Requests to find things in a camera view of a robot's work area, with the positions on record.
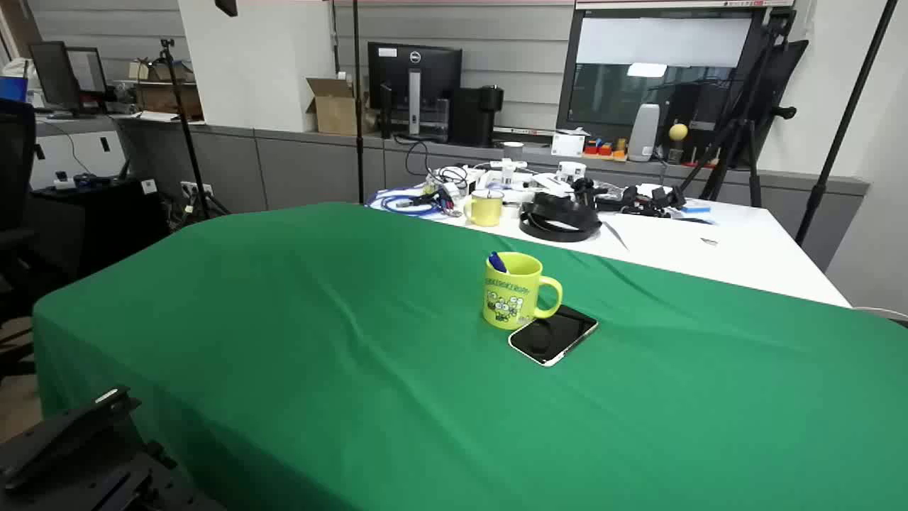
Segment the blue marker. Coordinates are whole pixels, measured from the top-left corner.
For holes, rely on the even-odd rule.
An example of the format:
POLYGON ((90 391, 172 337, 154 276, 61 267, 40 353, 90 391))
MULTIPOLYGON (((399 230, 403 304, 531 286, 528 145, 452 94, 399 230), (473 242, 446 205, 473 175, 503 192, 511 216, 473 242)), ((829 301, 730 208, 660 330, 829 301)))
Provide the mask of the blue marker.
POLYGON ((488 267, 490 267, 490 269, 497 269, 497 272, 508 272, 508 267, 505 267, 505 260, 500 259, 500 252, 488 252, 488 259, 486 259, 486 260, 488 260, 488 267))

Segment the small yellow cup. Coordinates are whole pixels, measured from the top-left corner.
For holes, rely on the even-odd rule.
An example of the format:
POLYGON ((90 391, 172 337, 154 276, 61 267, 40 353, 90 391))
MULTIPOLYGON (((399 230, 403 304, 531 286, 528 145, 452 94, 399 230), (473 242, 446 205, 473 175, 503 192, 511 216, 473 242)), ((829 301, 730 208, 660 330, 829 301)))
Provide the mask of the small yellow cup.
POLYGON ((479 228, 497 228, 503 219, 500 195, 473 195, 467 205, 467 222, 479 228))

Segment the yellow cartoon mug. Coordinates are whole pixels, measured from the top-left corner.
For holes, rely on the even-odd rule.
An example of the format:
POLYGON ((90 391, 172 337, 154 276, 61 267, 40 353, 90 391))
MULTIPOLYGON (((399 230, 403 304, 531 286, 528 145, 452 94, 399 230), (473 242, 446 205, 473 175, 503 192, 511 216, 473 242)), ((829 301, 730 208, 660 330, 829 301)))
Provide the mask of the yellow cartoon mug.
POLYGON ((565 286, 528 252, 500 252, 508 272, 486 260, 483 318, 497 330, 518 330, 535 318, 551 318, 565 304, 565 286))

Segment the black smartphone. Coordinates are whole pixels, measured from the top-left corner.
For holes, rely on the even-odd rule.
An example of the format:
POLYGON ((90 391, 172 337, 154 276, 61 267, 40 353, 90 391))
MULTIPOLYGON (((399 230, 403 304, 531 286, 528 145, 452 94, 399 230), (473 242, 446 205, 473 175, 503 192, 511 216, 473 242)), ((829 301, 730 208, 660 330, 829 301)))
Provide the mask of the black smartphone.
POLYGON ((598 321, 574 307, 562 307, 551 318, 535 318, 508 334, 508 343, 538 367, 557 367, 574 345, 589 337, 598 321))

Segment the black speaker box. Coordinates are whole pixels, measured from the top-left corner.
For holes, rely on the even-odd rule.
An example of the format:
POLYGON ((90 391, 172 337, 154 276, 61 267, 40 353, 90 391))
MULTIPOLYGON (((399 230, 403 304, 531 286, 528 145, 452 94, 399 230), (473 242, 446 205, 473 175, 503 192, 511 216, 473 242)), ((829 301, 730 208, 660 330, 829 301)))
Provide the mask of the black speaker box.
POLYGON ((503 91, 483 88, 456 88, 452 94, 449 111, 449 140, 454 145, 488 148, 493 140, 493 115, 503 111, 503 91))

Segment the green tablecloth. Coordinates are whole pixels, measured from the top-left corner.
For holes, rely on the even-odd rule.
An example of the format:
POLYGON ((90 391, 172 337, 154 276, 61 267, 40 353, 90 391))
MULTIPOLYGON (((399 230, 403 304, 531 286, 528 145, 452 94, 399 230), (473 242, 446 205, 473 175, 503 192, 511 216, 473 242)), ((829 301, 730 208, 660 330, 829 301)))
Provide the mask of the green tablecloth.
POLYGON ((358 205, 225 216, 46 296, 47 411, 127 388, 233 511, 908 511, 908 331, 548 246, 596 331, 483 316, 500 238, 358 205))

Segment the black computer monitor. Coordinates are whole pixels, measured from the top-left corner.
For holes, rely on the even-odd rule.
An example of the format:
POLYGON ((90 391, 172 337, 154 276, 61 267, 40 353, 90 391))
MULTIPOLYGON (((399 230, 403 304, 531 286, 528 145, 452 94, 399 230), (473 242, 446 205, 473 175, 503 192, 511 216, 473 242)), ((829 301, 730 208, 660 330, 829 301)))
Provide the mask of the black computer monitor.
POLYGON ((463 52, 446 46, 371 43, 369 106, 382 135, 446 132, 463 52))

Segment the black headset device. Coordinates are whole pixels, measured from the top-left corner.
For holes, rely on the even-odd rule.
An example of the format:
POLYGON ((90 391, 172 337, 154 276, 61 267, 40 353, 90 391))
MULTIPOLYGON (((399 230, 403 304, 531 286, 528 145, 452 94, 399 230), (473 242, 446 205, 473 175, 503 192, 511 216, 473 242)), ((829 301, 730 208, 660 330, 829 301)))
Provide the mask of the black headset device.
POLYGON ((622 195, 625 212, 637 216, 669 216, 686 205, 684 192, 679 188, 666 184, 629 184, 622 195))

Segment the open cardboard box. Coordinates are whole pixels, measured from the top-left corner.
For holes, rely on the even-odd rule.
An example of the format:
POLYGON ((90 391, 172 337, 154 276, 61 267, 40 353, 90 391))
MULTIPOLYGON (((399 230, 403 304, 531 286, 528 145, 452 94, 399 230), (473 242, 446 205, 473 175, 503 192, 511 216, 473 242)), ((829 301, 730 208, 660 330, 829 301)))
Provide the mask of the open cardboard box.
POLYGON ((308 77, 313 91, 308 111, 314 113, 314 130, 327 135, 352 135, 358 127, 355 88, 345 79, 308 77))

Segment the white cylinder device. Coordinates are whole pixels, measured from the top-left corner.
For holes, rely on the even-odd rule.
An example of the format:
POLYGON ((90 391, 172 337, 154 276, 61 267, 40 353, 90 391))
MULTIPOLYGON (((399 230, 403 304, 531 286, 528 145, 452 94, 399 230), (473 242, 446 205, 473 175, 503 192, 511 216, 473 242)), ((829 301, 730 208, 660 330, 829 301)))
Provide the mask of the white cylinder device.
POLYGON ((660 108, 656 103, 642 103, 633 130, 629 130, 629 145, 626 145, 626 157, 633 161, 647 161, 656 150, 656 135, 657 135, 657 115, 660 108))

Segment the yellow ball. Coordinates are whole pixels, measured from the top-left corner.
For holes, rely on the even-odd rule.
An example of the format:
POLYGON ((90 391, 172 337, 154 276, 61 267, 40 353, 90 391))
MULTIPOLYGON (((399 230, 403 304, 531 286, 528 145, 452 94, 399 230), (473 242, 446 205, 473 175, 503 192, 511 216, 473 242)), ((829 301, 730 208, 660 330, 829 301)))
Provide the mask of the yellow ball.
POLYGON ((669 124, 669 140, 684 141, 688 135, 688 127, 684 121, 669 124))

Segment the black tripod stand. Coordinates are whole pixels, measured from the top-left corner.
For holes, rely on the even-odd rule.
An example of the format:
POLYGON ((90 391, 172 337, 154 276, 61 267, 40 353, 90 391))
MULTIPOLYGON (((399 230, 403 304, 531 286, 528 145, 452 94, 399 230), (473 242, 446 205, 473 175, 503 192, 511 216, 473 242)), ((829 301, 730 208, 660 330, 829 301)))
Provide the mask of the black tripod stand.
POLYGON ((225 208, 205 191, 205 175, 202 175, 202 167, 198 167, 186 108, 185 108, 185 100, 182 100, 182 81, 176 77, 172 40, 162 40, 158 43, 158 59, 168 69, 168 81, 169 81, 169 91, 172 91, 176 115, 178 115, 182 140, 185 140, 185 148, 186 148, 186 159, 190 159, 190 174, 193 174, 193 184, 196 184, 196 191, 190 195, 193 212, 196 212, 196 219, 225 216, 225 208))

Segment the black office chair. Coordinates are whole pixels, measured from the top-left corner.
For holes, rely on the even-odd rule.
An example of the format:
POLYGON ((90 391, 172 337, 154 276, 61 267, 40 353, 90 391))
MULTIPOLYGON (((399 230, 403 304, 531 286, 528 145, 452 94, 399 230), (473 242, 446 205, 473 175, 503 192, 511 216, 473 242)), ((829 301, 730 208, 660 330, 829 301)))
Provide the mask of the black office chair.
POLYGON ((0 276, 23 307, 34 304, 34 283, 23 267, 23 249, 32 238, 25 205, 32 195, 34 140, 34 108, 0 100, 0 276))

